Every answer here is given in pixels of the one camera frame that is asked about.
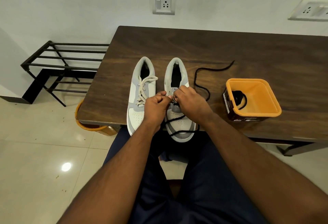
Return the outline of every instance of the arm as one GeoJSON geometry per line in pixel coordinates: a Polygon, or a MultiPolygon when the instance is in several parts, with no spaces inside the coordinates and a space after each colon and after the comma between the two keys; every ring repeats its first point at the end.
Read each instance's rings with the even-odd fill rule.
{"type": "Polygon", "coordinates": [[[142,123],[122,149],[81,189],[57,224],[127,223],[145,170],[150,144],[171,97],[146,100],[142,123]]]}
{"type": "Polygon", "coordinates": [[[227,166],[273,224],[328,223],[328,195],[238,132],[191,87],[174,92],[182,112],[209,134],[227,166]]]}

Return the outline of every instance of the shoe with white laces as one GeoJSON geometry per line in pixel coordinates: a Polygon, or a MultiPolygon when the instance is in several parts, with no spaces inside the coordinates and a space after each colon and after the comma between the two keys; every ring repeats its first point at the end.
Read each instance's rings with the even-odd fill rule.
{"type": "MultiPolygon", "coordinates": [[[[172,96],[173,92],[177,90],[181,85],[189,87],[188,75],[182,60],[178,57],[175,57],[170,61],[169,65],[166,68],[164,78],[164,89],[168,96],[172,96]]],[[[182,132],[183,130],[196,130],[196,123],[192,122],[189,118],[184,116],[184,114],[180,110],[179,105],[175,102],[172,102],[169,105],[168,110],[166,111],[165,123],[166,129],[171,135],[172,139],[177,142],[187,142],[194,135],[194,133],[182,132]]]]}
{"type": "Polygon", "coordinates": [[[134,68],[131,80],[126,116],[130,135],[135,132],[144,118],[146,99],[156,94],[157,79],[150,59],[142,57],[134,68]]]}

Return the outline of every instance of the hand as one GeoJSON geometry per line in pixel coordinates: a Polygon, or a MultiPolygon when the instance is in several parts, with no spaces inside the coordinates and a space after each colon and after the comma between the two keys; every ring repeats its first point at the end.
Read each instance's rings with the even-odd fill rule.
{"type": "Polygon", "coordinates": [[[180,86],[174,91],[173,97],[179,103],[183,114],[201,126],[205,126],[214,115],[205,99],[192,87],[180,86]]]}
{"type": "Polygon", "coordinates": [[[145,115],[142,123],[154,128],[156,133],[165,117],[166,110],[172,101],[172,96],[165,96],[166,91],[157,93],[147,98],[145,103],[145,115]]]}

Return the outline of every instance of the dark blue pants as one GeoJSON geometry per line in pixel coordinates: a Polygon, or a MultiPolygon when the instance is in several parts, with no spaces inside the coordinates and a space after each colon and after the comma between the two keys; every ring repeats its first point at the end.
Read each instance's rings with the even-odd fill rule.
{"type": "MultiPolygon", "coordinates": [[[[118,132],[107,163],[130,138],[127,128],[118,132]]],[[[205,132],[187,143],[177,143],[167,132],[153,139],[129,223],[267,223],[251,202],[205,132]],[[177,200],[169,188],[158,156],[170,149],[189,158],[177,200]]]]}

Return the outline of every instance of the thigh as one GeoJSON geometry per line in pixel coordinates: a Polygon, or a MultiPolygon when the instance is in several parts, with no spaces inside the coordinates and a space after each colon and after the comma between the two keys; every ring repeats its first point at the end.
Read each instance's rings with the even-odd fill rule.
{"type": "Polygon", "coordinates": [[[239,185],[206,133],[189,160],[179,201],[213,223],[267,223],[239,185]]]}
{"type": "MultiPolygon", "coordinates": [[[[161,151],[159,134],[153,137],[151,151],[139,186],[129,223],[165,223],[170,212],[169,200],[173,199],[165,174],[159,164],[158,153],[161,151]]],[[[129,140],[126,127],[122,127],[110,147],[105,163],[129,140]]]]}

